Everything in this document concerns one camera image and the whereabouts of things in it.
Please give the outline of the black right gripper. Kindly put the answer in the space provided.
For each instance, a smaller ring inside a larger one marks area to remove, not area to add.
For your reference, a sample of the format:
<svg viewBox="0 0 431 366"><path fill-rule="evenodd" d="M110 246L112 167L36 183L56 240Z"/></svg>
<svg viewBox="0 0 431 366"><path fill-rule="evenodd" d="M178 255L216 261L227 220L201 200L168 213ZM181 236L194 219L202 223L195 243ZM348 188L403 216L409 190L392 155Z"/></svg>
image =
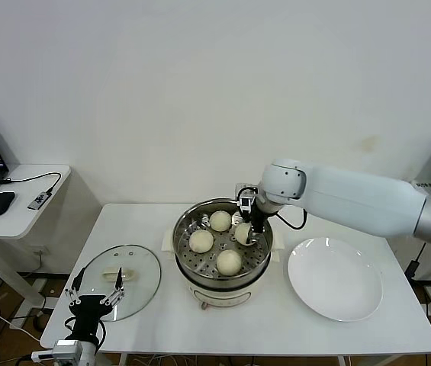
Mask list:
<svg viewBox="0 0 431 366"><path fill-rule="evenodd" d="M249 244L255 245L263 237L262 233L264 231L264 225L267 221L269 215L263 212L257 204L253 204L251 211L249 213L249 221L251 223L252 229L249 230ZM232 224L239 225L243 223L244 219L242 216L236 212L232 215Z"/></svg>

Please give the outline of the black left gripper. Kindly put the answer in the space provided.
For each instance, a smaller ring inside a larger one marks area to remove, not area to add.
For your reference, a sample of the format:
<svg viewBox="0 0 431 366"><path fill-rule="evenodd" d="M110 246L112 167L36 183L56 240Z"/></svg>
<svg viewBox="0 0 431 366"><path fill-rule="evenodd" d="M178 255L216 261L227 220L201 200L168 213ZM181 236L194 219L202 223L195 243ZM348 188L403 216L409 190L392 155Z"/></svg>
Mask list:
<svg viewBox="0 0 431 366"><path fill-rule="evenodd" d="M118 269L114 290L104 297L101 295L81 295L79 290L85 268L82 268L72 280L71 286L65 289L70 312L75 317L74 325L68 339L97 339L97 330L103 316L109 314L108 305L117 305L124 297L122 268Z"/></svg>

